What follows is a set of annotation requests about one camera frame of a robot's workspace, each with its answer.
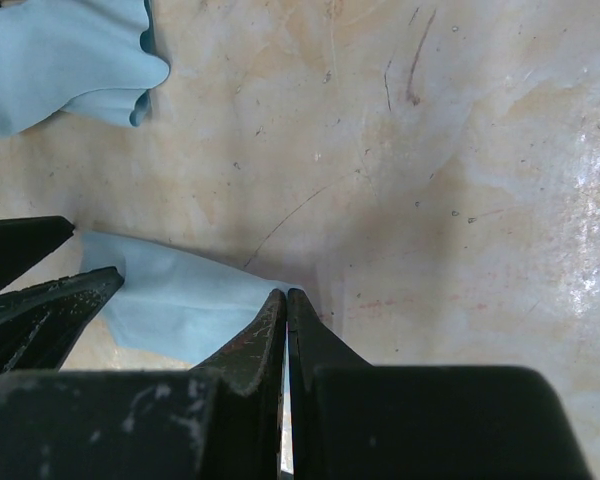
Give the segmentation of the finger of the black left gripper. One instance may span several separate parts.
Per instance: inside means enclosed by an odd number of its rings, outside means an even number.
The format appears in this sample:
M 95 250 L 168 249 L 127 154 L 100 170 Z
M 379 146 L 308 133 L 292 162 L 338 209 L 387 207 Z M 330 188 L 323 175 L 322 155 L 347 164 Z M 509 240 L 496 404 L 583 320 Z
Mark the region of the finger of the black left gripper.
M 124 283 L 114 267 L 0 295 L 0 375 L 59 369 L 86 326 Z
M 62 216 L 0 220 L 0 290 L 57 250 L 74 230 Z

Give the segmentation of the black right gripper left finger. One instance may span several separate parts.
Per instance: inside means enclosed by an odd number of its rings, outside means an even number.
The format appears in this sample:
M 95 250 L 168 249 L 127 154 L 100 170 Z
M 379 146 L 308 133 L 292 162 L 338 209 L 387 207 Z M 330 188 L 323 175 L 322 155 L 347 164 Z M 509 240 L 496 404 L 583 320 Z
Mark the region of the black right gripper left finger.
M 286 298 L 191 370 L 0 376 L 0 479 L 277 479 Z

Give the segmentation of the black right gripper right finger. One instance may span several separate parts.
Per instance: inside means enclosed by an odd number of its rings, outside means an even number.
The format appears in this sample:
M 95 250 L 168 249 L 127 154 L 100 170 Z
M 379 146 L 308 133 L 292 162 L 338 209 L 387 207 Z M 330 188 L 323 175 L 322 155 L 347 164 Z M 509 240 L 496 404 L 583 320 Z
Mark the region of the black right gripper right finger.
M 517 366 L 374 366 L 288 293 L 298 479 L 588 479 L 554 389 Z

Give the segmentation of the large light blue cloth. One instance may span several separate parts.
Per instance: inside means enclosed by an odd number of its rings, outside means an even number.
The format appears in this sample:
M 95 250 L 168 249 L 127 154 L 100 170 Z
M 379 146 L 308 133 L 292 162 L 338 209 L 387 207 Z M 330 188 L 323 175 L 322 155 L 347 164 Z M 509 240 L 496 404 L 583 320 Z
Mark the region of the large light blue cloth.
M 117 345 L 198 364 L 249 325 L 270 292 L 294 286 L 126 236 L 81 235 L 81 270 L 114 267 L 123 285 L 102 309 Z

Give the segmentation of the small light blue cloth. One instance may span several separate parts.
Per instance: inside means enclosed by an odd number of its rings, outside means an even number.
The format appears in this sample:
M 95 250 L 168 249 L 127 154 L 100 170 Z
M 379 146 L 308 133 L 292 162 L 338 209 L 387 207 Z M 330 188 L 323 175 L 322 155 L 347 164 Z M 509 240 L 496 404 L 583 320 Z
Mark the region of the small light blue cloth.
M 169 73 L 149 1 L 0 1 L 0 138 L 60 111 L 137 127 Z

